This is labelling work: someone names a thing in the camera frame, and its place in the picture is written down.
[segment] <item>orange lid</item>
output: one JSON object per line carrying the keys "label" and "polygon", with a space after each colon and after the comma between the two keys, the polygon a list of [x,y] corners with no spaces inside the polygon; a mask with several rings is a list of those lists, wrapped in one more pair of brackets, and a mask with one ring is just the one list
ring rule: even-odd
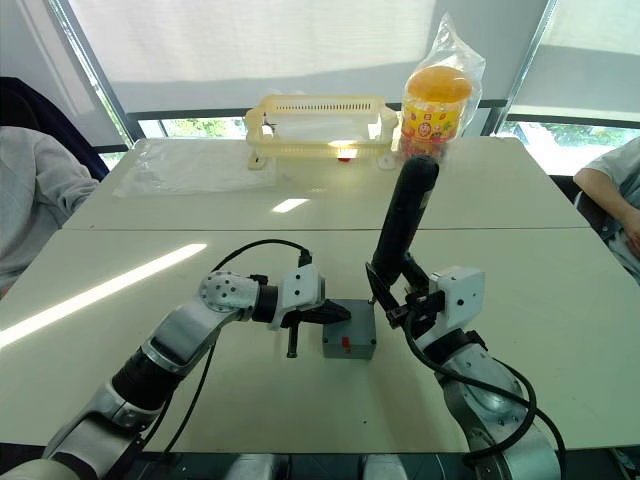
{"label": "orange lid", "polygon": [[471,96],[471,82],[460,70],[435,65],[411,75],[407,92],[429,102],[453,103]]}

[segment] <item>person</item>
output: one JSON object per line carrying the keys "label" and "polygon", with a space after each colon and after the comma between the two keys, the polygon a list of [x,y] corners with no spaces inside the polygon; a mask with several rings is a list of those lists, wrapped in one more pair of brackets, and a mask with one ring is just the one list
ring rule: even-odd
{"label": "person", "polygon": [[573,181],[609,214],[603,240],[640,284],[640,137],[595,159]]}
{"label": "person", "polygon": [[97,184],[53,137],[0,127],[0,298]]}

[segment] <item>clear plastic bag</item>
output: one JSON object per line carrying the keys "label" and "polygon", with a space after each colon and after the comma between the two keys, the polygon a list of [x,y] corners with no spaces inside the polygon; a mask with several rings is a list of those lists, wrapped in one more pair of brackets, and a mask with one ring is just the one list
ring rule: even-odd
{"label": "clear plastic bag", "polygon": [[429,54],[405,85],[401,150],[432,153],[465,129],[482,97],[485,64],[445,13]]}
{"label": "clear plastic bag", "polygon": [[142,147],[113,194],[188,195],[275,185],[275,162],[250,170],[251,154],[244,140],[153,140]]}

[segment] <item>gray box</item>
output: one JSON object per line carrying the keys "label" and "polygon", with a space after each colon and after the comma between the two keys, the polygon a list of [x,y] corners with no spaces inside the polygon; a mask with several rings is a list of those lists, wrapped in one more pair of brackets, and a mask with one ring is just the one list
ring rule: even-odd
{"label": "gray box", "polygon": [[326,358],[370,359],[376,349],[373,304],[367,300],[334,300],[351,312],[351,319],[322,327],[322,352]]}

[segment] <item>white table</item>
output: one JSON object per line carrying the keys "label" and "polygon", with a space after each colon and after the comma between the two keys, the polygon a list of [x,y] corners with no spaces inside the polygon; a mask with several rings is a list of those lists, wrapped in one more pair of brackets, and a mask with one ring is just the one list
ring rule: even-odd
{"label": "white table", "polygon": [[[0,442],[45,444],[223,255],[268,236],[273,233],[57,233],[0,302],[0,328],[187,245],[206,248],[84,307],[83,297],[76,297],[63,307],[82,308],[5,346]],[[363,264],[378,232],[279,236],[314,252],[328,297],[369,296]],[[640,442],[640,290],[593,232],[421,231],[412,250],[427,271],[454,264],[486,271],[485,306],[471,327],[493,355],[532,381],[541,408],[569,448]],[[267,246],[231,268],[275,280],[295,261],[293,250]],[[226,327],[200,404],[176,450],[465,450],[433,374],[411,356],[401,332],[390,329],[382,312],[376,315],[378,348],[370,362],[324,359],[318,326],[301,326],[297,359],[285,357],[286,332],[275,334],[251,322]],[[174,432],[199,373],[178,390],[152,449],[162,448]]]}
{"label": "white table", "polygon": [[[379,229],[400,171],[372,159],[278,159],[274,187],[187,196],[112,194],[134,164],[136,144],[64,225],[73,230],[368,230]],[[183,142],[188,165],[189,140]],[[212,145],[220,140],[211,140]],[[245,158],[229,161],[246,162]],[[288,198],[310,201],[287,212]],[[588,228],[516,139],[461,138],[450,146],[422,229]]]}

